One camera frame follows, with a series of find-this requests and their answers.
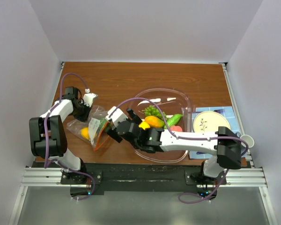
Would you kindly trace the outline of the yellow fake bell pepper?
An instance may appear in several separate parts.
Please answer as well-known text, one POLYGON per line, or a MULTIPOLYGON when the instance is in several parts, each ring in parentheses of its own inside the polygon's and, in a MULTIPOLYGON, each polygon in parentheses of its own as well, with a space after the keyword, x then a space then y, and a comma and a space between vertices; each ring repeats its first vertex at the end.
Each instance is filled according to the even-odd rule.
POLYGON ((146 129, 149 129, 151 128, 151 126, 146 122, 146 121, 142 121, 140 124, 139 124, 139 127, 146 130, 146 129))

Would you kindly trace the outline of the clear zip top bag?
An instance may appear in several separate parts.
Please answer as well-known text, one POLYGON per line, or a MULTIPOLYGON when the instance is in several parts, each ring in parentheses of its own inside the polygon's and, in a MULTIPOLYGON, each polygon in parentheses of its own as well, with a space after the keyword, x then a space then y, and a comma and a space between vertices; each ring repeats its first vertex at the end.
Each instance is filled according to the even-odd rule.
POLYGON ((103 128, 99 127, 100 119, 105 118, 106 115, 107 111, 102 106, 93 105, 86 122, 74 119, 67 123, 67 129, 75 136, 89 143, 93 151, 97 151, 105 145, 109 137, 106 133, 107 128, 110 127, 109 123, 103 128), (88 127, 90 140, 82 138, 80 134, 80 130, 85 127, 88 127))

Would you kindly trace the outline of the green fake grapes bunch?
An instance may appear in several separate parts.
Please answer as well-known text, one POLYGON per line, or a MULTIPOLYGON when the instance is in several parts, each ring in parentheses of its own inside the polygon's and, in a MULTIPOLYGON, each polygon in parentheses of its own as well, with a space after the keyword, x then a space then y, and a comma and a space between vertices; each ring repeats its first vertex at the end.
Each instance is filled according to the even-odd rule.
POLYGON ((165 112, 162 112, 160 113, 160 111, 153 105, 150 105, 148 107, 146 107, 144 110, 142 110, 142 112, 144 113, 145 117, 147 116, 155 116, 159 119, 163 119, 163 116, 166 118, 166 113, 165 112))

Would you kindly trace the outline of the yellow fake lemon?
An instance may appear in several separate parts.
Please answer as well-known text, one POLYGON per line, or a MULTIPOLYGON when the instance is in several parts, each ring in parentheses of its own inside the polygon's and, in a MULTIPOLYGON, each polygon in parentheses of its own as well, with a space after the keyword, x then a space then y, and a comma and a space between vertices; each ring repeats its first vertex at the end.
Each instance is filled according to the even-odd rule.
POLYGON ((82 138, 84 138, 86 140, 90 140, 88 127, 84 127, 83 129, 81 129, 80 134, 81 134, 82 138))

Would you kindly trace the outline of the orange fake mango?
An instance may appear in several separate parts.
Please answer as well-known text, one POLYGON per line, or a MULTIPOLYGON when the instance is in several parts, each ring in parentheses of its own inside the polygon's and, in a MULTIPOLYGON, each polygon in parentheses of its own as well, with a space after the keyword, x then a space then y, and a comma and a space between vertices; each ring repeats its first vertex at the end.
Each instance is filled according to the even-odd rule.
POLYGON ((165 123, 163 120, 159 119, 156 116, 147 116, 145 117, 145 122, 151 127, 151 128, 163 128, 165 123))

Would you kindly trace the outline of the light green fake cucumber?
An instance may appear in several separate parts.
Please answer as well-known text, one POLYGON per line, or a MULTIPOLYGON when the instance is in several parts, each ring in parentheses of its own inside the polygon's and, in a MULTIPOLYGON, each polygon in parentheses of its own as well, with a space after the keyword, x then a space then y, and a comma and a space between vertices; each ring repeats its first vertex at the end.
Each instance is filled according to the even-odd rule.
POLYGON ((183 117, 182 114, 174 114, 167 120, 168 127, 175 126, 179 123, 180 119, 183 117))

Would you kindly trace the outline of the red fake tomato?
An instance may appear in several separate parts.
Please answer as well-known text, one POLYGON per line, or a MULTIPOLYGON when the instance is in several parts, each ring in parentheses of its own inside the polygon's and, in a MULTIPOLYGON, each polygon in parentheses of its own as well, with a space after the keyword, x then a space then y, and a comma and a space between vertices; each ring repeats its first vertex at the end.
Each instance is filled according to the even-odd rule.
POLYGON ((180 126, 176 126, 176 125, 171 126, 170 130, 174 132, 183 132, 183 129, 180 126))

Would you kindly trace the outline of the green fake vegetable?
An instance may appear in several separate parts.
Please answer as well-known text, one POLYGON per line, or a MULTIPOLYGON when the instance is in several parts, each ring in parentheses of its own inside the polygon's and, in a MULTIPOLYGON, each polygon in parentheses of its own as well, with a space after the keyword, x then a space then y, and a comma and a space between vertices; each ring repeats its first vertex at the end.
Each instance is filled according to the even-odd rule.
POLYGON ((102 118, 102 119, 100 119, 99 127, 103 128, 107 123, 108 123, 108 121, 105 118, 102 118))

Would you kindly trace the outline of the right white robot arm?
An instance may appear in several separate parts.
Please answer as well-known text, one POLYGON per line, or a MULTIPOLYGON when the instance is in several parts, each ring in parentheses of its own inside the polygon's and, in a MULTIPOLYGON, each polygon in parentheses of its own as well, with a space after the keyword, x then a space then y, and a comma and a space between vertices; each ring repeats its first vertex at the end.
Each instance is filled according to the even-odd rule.
POLYGON ((164 128, 142 129, 141 119, 132 109, 125 115, 117 107, 112 107, 106 116, 111 123, 107 134, 117 142, 126 140, 136 150, 154 154, 169 151, 199 151, 211 155, 199 173, 200 181, 210 184, 224 169, 241 168, 241 139, 229 128, 218 127, 215 132, 177 132, 164 128))

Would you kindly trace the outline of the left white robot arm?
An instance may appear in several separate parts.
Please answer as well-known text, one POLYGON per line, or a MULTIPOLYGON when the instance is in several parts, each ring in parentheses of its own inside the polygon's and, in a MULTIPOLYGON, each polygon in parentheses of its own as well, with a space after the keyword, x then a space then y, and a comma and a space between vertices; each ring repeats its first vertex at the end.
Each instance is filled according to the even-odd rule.
POLYGON ((76 87, 67 87, 46 113, 29 120, 32 154, 44 159, 45 169, 57 164, 62 176, 77 184, 86 183, 90 176, 83 160, 69 150, 63 122, 68 116, 86 122, 96 98, 89 88, 82 94, 76 87))

